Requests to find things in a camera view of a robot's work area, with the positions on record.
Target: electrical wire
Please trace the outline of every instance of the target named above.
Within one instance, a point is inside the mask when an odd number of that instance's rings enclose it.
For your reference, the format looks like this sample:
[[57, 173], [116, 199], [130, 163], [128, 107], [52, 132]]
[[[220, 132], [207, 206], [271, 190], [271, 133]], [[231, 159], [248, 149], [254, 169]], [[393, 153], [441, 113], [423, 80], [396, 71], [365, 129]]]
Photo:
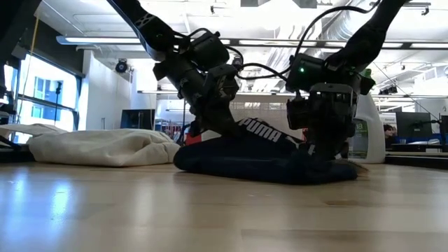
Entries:
[[229, 45], [224, 45], [224, 46], [225, 46], [225, 48], [227, 50], [231, 50], [232, 52], [238, 54], [238, 56], [241, 58], [241, 65], [244, 64], [244, 57], [243, 57], [243, 54], [240, 51], [238, 51], [237, 49], [235, 49], [235, 48], [233, 48], [232, 46], [229, 46]]
[[174, 35], [176, 35], [176, 36], [180, 36], [181, 38], [186, 38], [186, 37], [188, 37], [187, 35], [184, 35], [184, 34], [178, 32], [178, 31], [174, 31]]
[[325, 17], [328, 14], [337, 12], [337, 11], [356, 11], [358, 13], [362, 13], [362, 14], [368, 14], [371, 11], [373, 11], [381, 2], [381, 0], [377, 0], [371, 7], [371, 9], [369, 10], [364, 10], [363, 8], [359, 8], [359, 7], [355, 7], [355, 6], [339, 6], [339, 7], [334, 7], [331, 8], [330, 10], [326, 10], [324, 12], [322, 12], [322, 14], [318, 15], [316, 18], [314, 18], [313, 21], [311, 21], [311, 24], [309, 24], [309, 26], [305, 29], [302, 38], [299, 41], [299, 44], [297, 45], [297, 48], [295, 49], [295, 53], [294, 53], [294, 57], [299, 53], [302, 44], [305, 41], [305, 38], [307, 37], [308, 32], [313, 28], [313, 26], [323, 17]]
[[[23, 108], [23, 99], [25, 98], [25, 91], [27, 90], [27, 83], [28, 83], [28, 76], [29, 76], [29, 70], [31, 69], [31, 62], [33, 59], [34, 54], [34, 46], [36, 43], [36, 35], [37, 35], [37, 28], [39, 27], [39, 12], [36, 15], [36, 24], [34, 25], [34, 32], [33, 32], [33, 39], [31, 41], [31, 48], [29, 51], [29, 63], [27, 68], [27, 75], [25, 78], [25, 83], [23, 84], [23, 93], [22, 93], [22, 103], [20, 104], [19, 113], [17, 114], [17, 124], [20, 124], [20, 115], [22, 114], [22, 108]], [[14, 105], [15, 108], [17, 108], [19, 101], [15, 101], [16, 105]]]
[[195, 30], [194, 32], [190, 33], [190, 35], [187, 35], [186, 37], [191, 38], [194, 35], [196, 35], [196, 33], [198, 33], [198, 32], [210, 32], [211, 33], [211, 31], [209, 31], [207, 28], [199, 28], [199, 29]]
[[[324, 11], [322, 14], [318, 15], [316, 18], [313, 19], [313, 21], [311, 21], [311, 23], [308, 25], [308, 27], [305, 29], [304, 33], [302, 34], [302, 38], [300, 39], [297, 48], [295, 49], [295, 53], [294, 53], [294, 57], [299, 53], [303, 43], [305, 42], [305, 39], [307, 37], [307, 34], [309, 33], [309, 31], [313, 28], [313, 26], [323, 17], [325, 17], [328, 14], [334, 13], [334, 12], [338, 12], [338, 11], [356, 11], [358, 13], [362, 13], [362, 14], [368, 14], [371, 11], [373, 11], [381, 2], [381, 0], [377, 0], [371, 7], [371, 9], [369, 10], [364, 10], [362, 8], [359, 7], [355, 7], [355, 6], [340, 6], [340, 7], [334, 7], [331, 8], [330, 10], [326, 10]], [[249, 67], [250, 65], [247, 64], [243, 64], [241, 67]], [[285, 80], [286, 78], [283, 76], [284, 74], [288, 73], [291, 70], [291, 66], [288, 66], [288, 68], [286, 68], [285, 70], [281, 71], [281, 72], [273, 72], [273, 74], [270, 75], [266, 75], [266, 76], [254, 76], [254, 77], [241, 77], [238, 76], [238, 78], [242, 78], [243, 80], [257, 80], [257, 79], [261, 79], [261, 78], [273, 78], [273, 77], [280, 77], [282, 80]]]
[[[388, 78], [392, 83], [393, 80], [391, 78], [389, 78], [389, 76], [384, 73], [383, 69], [381, 69], [375, 62], [373, 62], [373, 64], [378, 68], [378, 70], [386, 77]], [[399, 89], [401, 92], [403, 92], [405, 94], [405, 96], [407, 96], [408, 98], [410, 98], [413, 102], [415, 102], [415, 104], [419, 105], [424, 111], [428, 112], [431, 116], [433, 116], [436, 120], [439, 120], [439, 118], [435, 115], [433, 115], [428, 109], [426, 109], [425, 107], [423, 107], [422, 105], [420, 105], [420, 103], [412, 98], [409, 94], [407, 94], [401, 87], [399, 87], [398, 85], [395, 85], [397, 87], [397, 89]]]
[[[286, 77], [283, 76], [281, 73], [279, 73], [278, 71], [273, 70], [272, 68], [265, 66], [264, 64], [260, 64], [260, 63], [248, 63], [248, 64], [244, 64], [244, 67], [261, 67], [262, 69], [266, 69], [268, 71], [270, 71], [273, 77], [279, 77], [280, 79], [282, 79], [283, 81], [287, 81]], [[254, 77], [241, 77], [239, 75], [237, 75], [238, 78], [243, 79], [243, 80], [256, 80], [259, 78], [259, 76], [254, 76]]]

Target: wooden table surface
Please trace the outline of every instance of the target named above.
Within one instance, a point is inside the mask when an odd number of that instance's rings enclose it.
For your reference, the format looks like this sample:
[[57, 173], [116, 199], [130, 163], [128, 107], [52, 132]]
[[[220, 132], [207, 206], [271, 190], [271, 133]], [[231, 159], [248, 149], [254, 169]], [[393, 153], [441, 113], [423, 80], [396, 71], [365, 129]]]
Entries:
[[448, 247], [448, 173], [289, 186], [135, 169], [0, 167], [1, 252], [429, 252]]

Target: detergent bottle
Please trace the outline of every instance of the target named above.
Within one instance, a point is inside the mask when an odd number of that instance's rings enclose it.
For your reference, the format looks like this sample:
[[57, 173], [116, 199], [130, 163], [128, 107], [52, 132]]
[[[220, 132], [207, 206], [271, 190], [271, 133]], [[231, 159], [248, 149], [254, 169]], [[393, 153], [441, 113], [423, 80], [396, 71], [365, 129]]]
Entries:
[[[372, 71], [366, 69], [362, 75], [371, 78]], [[356, 133], [349, 140], [349, 159], [365, 164], [381, 164], [386, 157], [383, 123], [372, 96], [360, 95], [356, 117]]]

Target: folded shirt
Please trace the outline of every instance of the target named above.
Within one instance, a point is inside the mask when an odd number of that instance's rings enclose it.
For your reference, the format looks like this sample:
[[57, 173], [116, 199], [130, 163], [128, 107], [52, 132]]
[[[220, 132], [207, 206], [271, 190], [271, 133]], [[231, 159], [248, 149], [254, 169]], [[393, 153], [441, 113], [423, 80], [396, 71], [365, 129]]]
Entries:
[[221, 136], [182, 147], [174, 164], [186, 172], [293, 185], [358, 177], [352, 166], [316, 160], [301, 148], [303, 141], [260, 119], [245, 118], [237, 123], [240, 138]]

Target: ceiling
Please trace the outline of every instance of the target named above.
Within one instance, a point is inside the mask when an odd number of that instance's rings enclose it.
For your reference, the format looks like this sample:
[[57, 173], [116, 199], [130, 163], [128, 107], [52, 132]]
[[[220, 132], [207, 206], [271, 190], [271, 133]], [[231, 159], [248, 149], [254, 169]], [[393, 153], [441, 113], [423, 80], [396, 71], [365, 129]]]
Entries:
[[[319, 13], [332, 6], [348, 4], [349, 0], [319, 0], [318, 2], [322, 4], [317, 9], [301, 9], [292, 0], [271, 0], [262, 6], [252, 8], [239, 7], [240, 0], [140, 0], [140, 2], [147, 11], [159, 16], [173, 29], [184, 34], [205, 27], [213, 32], [219, 31], [221, 38], [297, 39], [302, 30]], [[350, 2], [367, 9], [372, 0]], [[448, 38], [446, 25], [448, 1], [428, 0], [428, 2], [431, 6], [427, 15], [421, 14], [422, 8], [402, 9], [391, 25], [387, 39], [444, 41]], [[214, 13], [211, 12], [211, 6], [214, 7]], [[135, 36], [106, 0], [43, 0], [36, 14], [65, 36]], [[349, 31], [350, 34], [368, 18], [369, 15], [343, 13], [328, 29], [338, 34], [340, 33], [338, 29], [344, 26], [345, 32]], [[317, 39], [328, 20], [318, 23], [309, 39]], [[289, 55], [292, 54], [291, 49], [254, 47], [238, 49], [243, 52], [245, 62], [267, 64], [280, 71], [286, 67]], [[101, 45], [97, 47], [95, 55], [101, 58], [102, 62], [114, 67], [118, 58], [141, 58], [144, 49], [139, 45]], [[402, 76], [400, 81], [406, 83], [410, 78], [420, 74], [420, 70], [428, 69], [429, 64], [442, 66], [445, 62], [448, 64], [448, 51], [384, 50], [375, 60], [376, 64], [370, 68], [373, 71], [372, 77], [378, 83], [387, 85], [387, 81], [396, 76]], [[252, 69], [246, 73], [261, 74], [253, 72]], [[252, 91], [272, 90], [275, 83], [265, 84], [267, 82], [269, 81], [260, 80], [257, 83], [250, 83], [254, 86]]]

